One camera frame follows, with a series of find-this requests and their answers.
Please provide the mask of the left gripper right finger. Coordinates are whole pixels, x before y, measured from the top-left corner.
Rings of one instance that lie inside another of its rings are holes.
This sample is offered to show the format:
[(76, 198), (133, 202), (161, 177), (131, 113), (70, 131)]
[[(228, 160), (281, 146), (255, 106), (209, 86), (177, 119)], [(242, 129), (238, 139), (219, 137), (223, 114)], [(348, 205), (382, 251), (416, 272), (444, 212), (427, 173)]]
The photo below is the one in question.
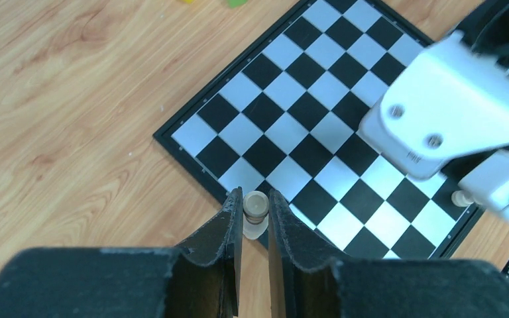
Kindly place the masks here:
[(273, 317), (509, 317), (509, 281), (488, 262), (354, 258), (268, 197)]

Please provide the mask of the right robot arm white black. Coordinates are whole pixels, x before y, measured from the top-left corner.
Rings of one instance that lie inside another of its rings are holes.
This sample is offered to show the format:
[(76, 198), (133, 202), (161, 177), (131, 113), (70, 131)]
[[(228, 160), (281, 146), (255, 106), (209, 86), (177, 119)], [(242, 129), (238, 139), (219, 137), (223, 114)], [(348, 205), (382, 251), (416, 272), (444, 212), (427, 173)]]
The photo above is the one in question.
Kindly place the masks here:
[(496, 58), (509, 68), (509, 1), (484, 1), (469, 13), (455, 30), (475, 54)]

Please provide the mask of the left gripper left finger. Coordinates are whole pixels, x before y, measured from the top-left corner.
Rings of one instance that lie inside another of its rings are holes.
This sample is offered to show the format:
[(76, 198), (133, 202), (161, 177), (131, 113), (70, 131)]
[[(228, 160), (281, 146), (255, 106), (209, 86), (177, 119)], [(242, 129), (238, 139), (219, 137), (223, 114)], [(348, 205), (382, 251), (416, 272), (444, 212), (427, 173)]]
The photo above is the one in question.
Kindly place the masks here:
[(234, 317), (243, 192), (174, 246), (38, 247), (0, 271), (0, 317)]

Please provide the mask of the light chess piece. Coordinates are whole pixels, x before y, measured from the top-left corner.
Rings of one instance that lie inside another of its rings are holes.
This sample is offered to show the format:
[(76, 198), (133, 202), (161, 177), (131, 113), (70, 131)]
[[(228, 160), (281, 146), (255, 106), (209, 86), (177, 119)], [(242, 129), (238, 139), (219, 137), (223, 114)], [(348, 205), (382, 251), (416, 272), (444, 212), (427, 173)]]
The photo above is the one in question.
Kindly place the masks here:
[(458, 207), (468, 207), (475, 203), (474, 197), (465, 190), (454, 191), (451, 195), (451, 201)]
[(268, 228), (269, 199), (261, 191), (251, 191), (243, 198), (243, 235), (258, 239)]

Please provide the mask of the folding chess board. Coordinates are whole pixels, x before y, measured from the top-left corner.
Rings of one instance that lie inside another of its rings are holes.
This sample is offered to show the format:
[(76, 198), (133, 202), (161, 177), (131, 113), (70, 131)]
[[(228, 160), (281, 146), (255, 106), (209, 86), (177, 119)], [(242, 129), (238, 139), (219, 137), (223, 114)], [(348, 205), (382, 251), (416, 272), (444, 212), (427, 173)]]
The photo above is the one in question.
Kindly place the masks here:
[(481, 216), (418, 181), (359, 124), (431, 39), (382, 1), (300, 1), (154, 134), (218, 201), (275, 189), (357, 257), (451, 256)]

